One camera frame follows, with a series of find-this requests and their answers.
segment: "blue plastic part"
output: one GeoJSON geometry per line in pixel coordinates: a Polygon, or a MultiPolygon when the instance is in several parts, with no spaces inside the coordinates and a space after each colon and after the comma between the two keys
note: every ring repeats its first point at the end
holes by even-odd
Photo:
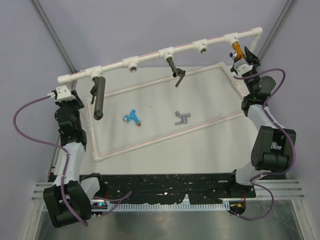
{"type": "Polygon", "coordinates": [[[134,109],[130,112],[130,115],[123,116],[123,121],[125,123],[128,123],[131,120],[134,120],[136,125],[138,125],[138,126],[141,125],[141,122],[140,122],[140,120],[138,119],[138,117],[136,115],[136,110],[134,110],[134,109]]]}
{"type": "Polygon", "coordinates": [[[135,124],[138,125],[140,123],[140,121],[136,115],[136,110],[134,110],[134,109],[130,112],[130,118],[135,121],[135,124]]]}

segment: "white bracket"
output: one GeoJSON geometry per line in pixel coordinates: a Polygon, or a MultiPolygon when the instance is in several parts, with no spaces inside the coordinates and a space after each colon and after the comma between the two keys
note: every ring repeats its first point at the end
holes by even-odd
{"type": "Polygon", "coordinates": [[[241,77],[243,74],[246,74],[252,70],[254,66],[249,65],[248,62],[243,58],[240,59],[239,61],[236,61],[233,64],[233,68],[235,69],[237,75],[241,77]]]}
{"type": "Polygon", "coordinates": [[[90,77],[91,79],[96,78],[96,77],[100,77],[100,74],[102,74],[102,68],[101,66],[94,66],[94,67],[90,67],[87,68],[85,70],[85,74],[87,77],[90,77]]]}
{"type": "Polygon", "coordinates": [[[237,32],[229,33],[229,34],[224,35],[224,38],[232,46],[232,44],[239,41],[238,40],[239,33],[237,33],[237,32]]]}
{"type": "Polygon", "coordinates": [[[86,178],[81,181],[81,188],[91,201],[100,189],[100,183],[97,177],[86,178]]]}
{"type": "Polygon", "coordinates": [[[167,61],[168,58],[174,58],[175,49],[173,46],[158,50],[160,58],[167,61]]]}
{"type": "Polygon", "coordinates": [[[122,60],[123,66],[127,67],[129,72],[134,73],[138,70],[139,57],[133,56],[122,60]]]}
{"type": "Polygon", "coordinates": [[[252,28],[251,31],[253,32],[254,39],[258,40],[261,37],[263,29],[262,27],[256,27],[256,28],[252,28]]]}
{"type": "Polygon", "coordinates": [[[207,39],[193,41],[192,44],[193,44],[193,47],[195,49],[197,49],[201,54],[206,53],[208,50],[208,40],[207,39]]]}
{"type": "Polygon", "coordinates": [[[235,181],[238,184],[250,186],[252,185],[252,183],[250,182],[251,178],[260,174],[260,177],[256,179],[259,180],[264,177],[264,175],[262,175],[263,173],[268,172],[270,171],[256,170],[255,167],[252,166],[251,161],[249,161],[245,166],[235,172],[235,181]]]}
{"type": "Polygon", "coordinates": [[[71,88],[68,85],[62,85],[55,88],[56,90],[56,101],[61,103],[62,101],[71,101],[76,97],[71,93],[71,88]]]}

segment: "silver faucet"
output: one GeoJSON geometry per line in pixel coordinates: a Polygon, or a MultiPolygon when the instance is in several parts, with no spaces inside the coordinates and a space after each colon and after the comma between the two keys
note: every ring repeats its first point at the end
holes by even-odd
{"type": "Polygon", "coordinates": [[[175,122],[175,123],[174,123],[175,125],[184,125],[184,124],[187,124],[187,123],[188,123],[187,118],[190,118],[190,117],[191,117],[191,114],[190,114],[190,113],[180,114],[179,111],[176,111],[176,112],[175,112],[175,115],[176,115],[178,118],[182,118],[181,121],[175,122]]]}

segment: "white pvc pipe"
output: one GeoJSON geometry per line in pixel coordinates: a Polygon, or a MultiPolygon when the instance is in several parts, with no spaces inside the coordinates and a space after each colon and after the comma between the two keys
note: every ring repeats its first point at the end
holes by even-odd
{"type": "MultiPolygon", "coordinates": [[[[235,32],[235,33],[231,33],[231,34],[227,34],[227,35],[237,36],[238,39],[254,36],[254,39],[253,39],[253,41],[251,43],[251,46],[249,48],[250,51],[253,52],[254,48],[256,47],[257,41],[260,38],[261,34],[262,34],[262,28],[261,27],[257,27],[257,28],[253,28],[250,31],[241,32],[241,33],[235,32]]],[[[225,36],[208,39],[207,40],[207,45],[212,45],[212,44],[216,44],[216,43],[223,43],[223,42],[230,43],[230,39],[227,39],[225,36]]],[[[196,48],[196,46],[194,44],[190,43],[190,44],[185,44],[185,45],[174,47],[173,48],[173,53],[179,53],[179,52],[193,50],[193,49],[197,49],[197,48],[196,48]]],[[[152,60],[152,59],[157,59],[159,57],[160,57],[159,52],[153,52],[153,53],[150,53],[150,54],[145,54],[145,55],[139,56],[137,58],[137,64],[140,63],[140,62],[145,62],[145,61],[149,61],[149,60],[152,60]]],[[[82,78],[85,78],[85,77],[90,77],[91,76],[91,71],[95,71],[95,72],[97,72],[99,74],[102,74],[104,72],[111,71],[111,70],[114,70],[114,69],[123,68],[123,67],[126,67],[123,61],[119,61],[119,62],[115,62],[115,63],[103,65],[103,66],[90,67],[90,68],[87,68],[86,70],[81,71],[81,72],[59,76],[57,81],[60,84],[68,84],[68,83],[71,83],[71,82],[73,82],[75,80],[78,80],[78,79],[82,79],[82,78]]]]}
{"type": "MultiPolygon", "coordinates": [[[[239,90],[239,87],[240,87],[239,84],[234,81],[234,78],[233,78],[230,70],[227,68],[227,66],[226,66],[226,64],[224,62],[219,62],[219,63],[214,64],[214,65],[205,66],[205,67],[201,67],[201,68],[198,68],[198,69],[195,69],[195,70],[188,71],[188,72],[185,73],[185,76],[187,77],[187,76],[190,76],[190,75],[193,75],[193,74],[198,74],[198,73],[209,71],[209,70],[216,69],[216,68],[221,68],[225,72],[225,74],[227,75],[227,77],[231,81],[231,83],[234,86],[234,88],[236,89],[236,91],[239,93],[239,95],[241,97],[243,97],[243,93],[239,90]]],[[[175,79],[175,78],[172,77],[172,76],[168,76],[168,77],[160,78],[160,79],[157,79],[157,80],[149,81],[149,82],[146,82],[146,83],[143,83],[143,84],[139,84],[139,85],[136,85],[136,86],[131,86],[131,87],[127,87],[127,88],[124,88],[124,89],[116,90],[116,91],[113,91],[113,92],[108,92],[108,93],[104,94],[104,98],[112,97],[112,96],[115,96],[115,95],[118,95],[118,94],[127,93],[127,92],[130,92],[130,91],[136,90],[136,89],[141,89],[141,88],[149,87],[149,86],[152,86],[152,85],[160,84],[160,83],[167,82],[167,81],[170,81],[170,80],[173,80],[173,79],[175,79]]],[[[160,143],[160,142],[172,139],[172,138],[176,138],[176,137],[185,135],[185,134],[193,133],[193,132],[201,130],[203,128],[211,127],[213,125],[220,124],[220,123],[232,120],[234,118],[237,118],[237,117],[240,117],[240,116],[243,115],[243,112],[239,112],[239,113],[236,113],[236,114],[231,115],[231,116],[223,117],[221,119],[217,119],[217,120],[214,120],[214,121],[210,121],[210,122],[207,122],[207,123],[192,127],[190,129],[186,129],[186,130],[183,130],[183,131],[180,131],[180,132],[177,132],[177,133],[173,133],[173,134],[169,134],[167,136],[156,138],[156,139],[154,139],[152,141],[140,143],[140,144],[137,144],[137,145],[125,148],[125,149],[120,149],[120,150],[117,150],[117,151],[114,151],[114,152],[101,154],[99,149],[98,149],[97,142],[96,142],[95,127],[94,127],[94,124],[93,124],[93,115],[92,115],[92,113],[90,111],[90,104],[89,104],[90,101],[91,101],[90,97],[85,99],[86,111],[87,111],[86,120],[87,120],[88,130],[89,130],[89,133],[90,133],[90,138],[91,138],[92,159],[93,159],[94,162],[101,162],[101,161],[103,161],[105,159],[114,157],[116,155],[127,153],[127,152],[130,152],[130,151],[136,150],[136,149],[144,148],[144,147],[156,144],[156,143],[160,143]]]]}
{"type": "MultiPolygon", "coordinates": [[[[140,144],[137,144],[137,145],[125,148],[125,149],[120,149],[120,150],[117,150],[117,151],[114,151],[114,152],[110,152],[110,153],[107,153],[107,154],[103,154],[103,155],[98,155],[98,153],[96,151],[94,151],[94,152],[92,151],[92,159],[96,163],[97,162],[101,162],[101,161],[103,161],[105,159],[114,157],[114,156],[119,155],[119,154],[124,154],[124,153],[131,152],[131,151],[134,151],[134,150],[137,150],[137,149],[141,149],[141,148],[153,145],[153,144],[161,143],[161,142],[167,141],[169,139],[174,139],[174,138],[186,135],[186,134],[190,134],[190,133],[193,133],[195,131],[199,131],[201,129],[205,129],[205,128],[208,128],[208,127],[211,127],[211,126],[214,126],[214,125],[217,125],[217,124],[221,124],[221,123],[224,123],[224,122],[227,122],[227,121],[242,117],[243,115],[244,115],[243,112],[238,112],[238,113],[230,115],[230,116],[226,116],[226,117],[223,117],[223,118],[220,118],[220,119],[217,119],[217,120],[213,120],[213,121],[210,121],[210,122],[207,122],[207,123],[204,123],[204,124],[201,124],[201,125],[189,128],[189,129],[186,129],[186,130],[182,130],[182,131],[179,131],[179,132],[176,132],[176,133],[173,133],[173,134],[169,134],[167,136],[159,137],[159,138],[156,138],[156,139],[151,140],[151,141],[140,143],[140,144]]],[[[93,139],[95,139],[94,131],[90,130],[90,135],[92,136],[93,139]]]]}

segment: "pvc pipe frame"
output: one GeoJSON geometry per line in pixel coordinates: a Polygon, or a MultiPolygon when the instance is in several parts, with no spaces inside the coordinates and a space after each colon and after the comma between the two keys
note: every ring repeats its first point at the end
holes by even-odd
{"type": "MultiPolygon", "coordinates": [[[[176,47],[164,48],[164,49],[173,50],[173,52],[171,52],[171,54],[173,55],[175,53],[188,51],[188,50],[199,50],[197,44],[195,44],[198,42],[205,43],[206,47],[208,45],[213,45],[213,44],[217,44],[217,43],[224,43],[224,42],[227,42],[230,45],[232,45],[235,41],[237,41],[240,38],[254,36],[252,43],[249,47],[249,50],[251,52],[253,52],[256,45],[257,45],[259,38],[261,37],[262,32],[263,32],[263,29],[261,27],[256,27],[256,28],[251,29],[250,31],[245,31],[245,32],[240,32],[240,33],[234,32],[234,33],[226,34],[226,35],[220,36],[220,37],[215,37],[215,38],[211,38],[211,39],[202,39],[199,41],[195,41],[193,43],[189,43],[189,44],[185,44],[185,45],[181,45],[181,46],[176,46],[176,47]]],[[[73,74],[62,75],[62,76],[58,77],[57,81],[59,84],[72,83],[75,80],[83,79],[86,77],[92,77],[92,75],[97,75],[97,74],[100,75],[104,72],[108,72],[108,71],[123,68],[123,67],[128,67],[129,61],[134,62],[136,65],[138,65],[141,62],[146,62],[146,61],[149,61],[152,59],[161,58],[162,56],[160,56],[159,51],[152,52],[152,53],[145,54],[145,55],[141,55],[141,56],[134,56],[134,57],[126,58],[122,61],[118,61],[115,63],[103,65],[103,66],[90,67],[90,68],[85,69],[84,71],[80,71],[80,72],[73,73],[73,74]]]]}
{"type": "MultiPolygon", "coordinates": [[[[219,62],[219,63],[214,64],[214,65],[205,66],[205,67],[201,67],[201,68],[198,68],[198,69],[195,69],[195,70],[188,71],[188,72],[185,73],[185,77],[190,76],[190,75],[194,75],[194,74],[198,74],[198,73],[201,73],[201,72],[209,71],[209,70],[212,70],[212,69],[217,69],[217,68],[221,68],[224,71],[224,73],[227,75],[228,79],[230,80],[232,86],[234,87],[236,92],[239,94],[239,97],[243,98],[245,96],[245,94],[242,92],[242,90],[240,88],[240,81],[236,80],[233,77],[233,74],[230,72],[230,70],[227,68],[227,66],[226,66],[226,64],[224,62],[219,62]]],[[[160,84],[160,83],[171,81],[171,80],[174,80],[174,79],[175,78],[173,76],[168,76],[168,77],[152,80],[152,81],[149,81],[149,82],[146,82],[146,83],[143,83],[143,84],[139,84],[139,85],[136,85],[136,86],[131,86],[131,87],[127,87],[127,88],[124,88],[124,89],[116,90],[116,91],[113,91],[113,92],[105,93],[104,94],[104,98],[112,97],[112,96],[115,96],[115,95],[118,95],[118,94],[127,93],[127,92],[130,92],[130,91],[136,90],[136,89],[145,88],[145,87],[148,87],[148,86],[160,84]]],[[[116,151],[113,151],[113,152],[109,152],[109,153],[106,153],[106,154],[100,154],[98,152],[98,146],[97,146],[97,142],[96,142],[95,127],[94,127],[94,122],[93,122],[94,118],[93,118],[93,115],[92,115],[90,102],[91,102],[91,98],[90,97],[85,99],[86,121],[87,121],[87,127],[88,127],[88,131],[90,133],[90,138],[91,138],[92,160],[94,162],[101,162],[101,161],[103,161],[105,159],[108,159],[108,158],[111,158],[111,157],[114,157],[114,156],[117,156],[117,155],[120,155],[120,154],[131,152],[131,151],[134,151],[134,150],[137,150],[137,149],[141,149],[141,148],[153,145],[153,144],[157,144],[157,143],[169,140],[169,139],[180,137],[180,136],[183,136],[183,135],[186,135],[186,134],[189,134],[189,133],[193,133],[195,131],[198,131],[198,130],[201,130],[201,129],[204,129],[204,128],[208,128],[208,127],[211,127],[211,126],[214,126],[214,125],[217,125],[217,124],[221,124],[221,123],[224,123],[224,122],[227,122],[227,121],[231,121],[233,119],[236,119],[236,118],[244,116],[244,113],[241,111],[241,112],[232,114],[230,116],[225,116],[225,117],[222,117],[222,118],[219,118],[219,119],[215,119],[213,121],[206,122],[206,123],[200,124],[198,126],[191,127],[189,129],[185,129],[185,130],[182,130],[182,131],[171,133],[169,135],[165,135],[165,136],[162,136],[162,137],[150,140],[150,141],[146,141],[146,142],[142,142],[142,143],[139,143],[139,144],[136,144],[136,145],[133,145],[133,146],[126,147],[124,149],[119,149],[119,150],[116,150],[116,151]]]]}

